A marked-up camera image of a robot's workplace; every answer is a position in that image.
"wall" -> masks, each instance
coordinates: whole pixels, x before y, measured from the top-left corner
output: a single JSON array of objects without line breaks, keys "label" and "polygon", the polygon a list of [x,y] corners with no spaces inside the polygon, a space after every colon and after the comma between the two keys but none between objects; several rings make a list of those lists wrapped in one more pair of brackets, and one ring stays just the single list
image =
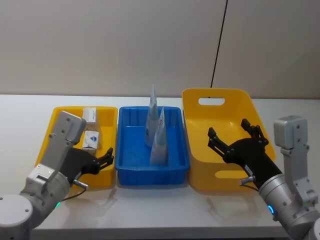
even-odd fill
[{"label": "wall", "polygon": [[320,98],[320,1],[229,0],[213,86]]},{"label": "wall", "polygon": [[[226,0],[2,0],[0,93],[210,87]],[[320,98],[320,1],[229,0],[213,87]]]},{"label": "wall", "polygon": [[2,0],[0,93],[209,87],[224,0]]}]

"yellow plastic tray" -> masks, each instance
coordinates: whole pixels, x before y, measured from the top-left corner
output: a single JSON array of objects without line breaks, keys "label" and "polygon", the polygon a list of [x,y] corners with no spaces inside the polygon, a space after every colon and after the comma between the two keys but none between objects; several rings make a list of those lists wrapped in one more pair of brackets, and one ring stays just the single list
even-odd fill
[{"label": "yellow plastic tray", "polygon": [[[48,129],[45,133],[45,137],[36,160],[35,165],[37,165],[41,158],[45,153],[45,149],[48,146],[48,139],[49,134],[52,131],[52,128],[58,118],[58,115],[61,111],[66,111],[78,117],[83,116],[83,109],[84,108],[91,108],[90,106],[61,106],[56,107],[50,119],[50,123]],[[106,107],[106,106],[92,106],[92,108],[96,108],[97,116],[98,116],[98,123],[101,129],[102,135],[102,146],[100,149],[96,151],[96,157],[102,157],[108,148],[113,148],[112,155],[115,156],[116,154],[116,136],[117,136],[117,119],[118,119],[118,109],[115,107]],[[74,148],[81,149],[84,140],[84,134],[82,134],[80,142],[74,146]],[[84,182],[89,185],[90,188],[110,188],[114,184],[115,179],[115,161],[110,166],[102,169],[99,174],[92,175],[92,174],[85,174],[80,177],[80,181]]]},{"label": "yellow plastic tray", "polygon": [[[222,105],[202,105],[200,98],[224,99]],[[241,127],[246,118],[252,125],[260,125],[264,136],[267,132],[255,106],[243,90],[225,88],[189,88],[182,92],[183,116],[190,171],[190,184],[204,192],[243,192],[246,187],[239,186],[239,179],[247,177],[240,166],[225,163],[208,147],[208,129],[213,127],[218,137],[230,145],[250,135]],[[274,161],[275,151],[271,143],[265,148],[266,154]]]}]

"white box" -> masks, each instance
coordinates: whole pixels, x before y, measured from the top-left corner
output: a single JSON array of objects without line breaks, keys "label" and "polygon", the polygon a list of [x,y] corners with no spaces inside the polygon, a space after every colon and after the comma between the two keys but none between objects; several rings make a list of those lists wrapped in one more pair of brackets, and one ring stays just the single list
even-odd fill
[{"label": "white box", "polygon": [[82,143],[82,149],[94,154],[96,153],[97,149],[100,148],[100,134],[97,131],[85,131],[84,138]]},{"label": "white box", "polygon": [[83,109],[82,118],[86,120],[86,131],[97,131],[100,132],[97,109],[95,107],[85,107]]}]

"blue bin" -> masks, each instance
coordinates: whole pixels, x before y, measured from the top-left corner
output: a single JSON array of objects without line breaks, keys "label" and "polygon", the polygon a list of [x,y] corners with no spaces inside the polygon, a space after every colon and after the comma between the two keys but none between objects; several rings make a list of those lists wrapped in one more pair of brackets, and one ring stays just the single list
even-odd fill
[{"label": "blue bin", "polygon": [[[160,116],[162,107],[158,107]],[[115,168],[122,185],[182,184],[190,163],[181,110],[164,107],[168,140],[168,165],[150,165],[151,147],[145,144],[147,106],[121,107],[116,144]]]}]

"black cable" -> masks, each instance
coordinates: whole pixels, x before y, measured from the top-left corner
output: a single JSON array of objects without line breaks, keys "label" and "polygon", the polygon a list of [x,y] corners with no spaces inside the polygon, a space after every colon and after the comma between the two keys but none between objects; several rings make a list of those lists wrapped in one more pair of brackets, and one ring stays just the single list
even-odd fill
[{"label": "black cable", "polygon": [[85,191],[87,191],[87,189],[84,189],[82,192],[76,194],[76,195],[73,195],[73,196],[69,196],[69,197],[66,197],[65,199],[63,199],[60,203],[62,203],[63,201],[66,201],[66,200],[70,200],[70,199],[73,199],[73,198],[76,198],[76,197],[79,197],[81,194],[83,194]]},{"label": "black cable", "polygon": [[250,189],[252,189],[252,190],[255,190],[255,191],[259,192],[259,190],[258,190],[258,189],[256,189],[256,188],[255,188],[255,187],[253,187],[253,186],[249,186],[249,185],[240,185],[240,186],[242,186],[242,187],[246,187],[246,188],[250,188]]},{"label": "black cable", "polygon": [[219,49],[220,49],[220,42],[221,42],[221,37],[222,37],[222,31],[223,31],[224,25],[225,25],[225,18],[226,18],[227,6],[228,6],[228,0],[225,1],[224,14],[223,14],[223,19],[222,19],[222,25],[221,25],[219,42],[218,42],[218,48],[216,49],[216,55],[215,55],[215,61],[214,61],[213,74],[212,74],[212,80],[211,80],[210,88],[212,88],[212,85],[213,85],[213,83],[214,83],[214,77],[215,77],[217,60],[218,60],[218,54],[219,54]]}]

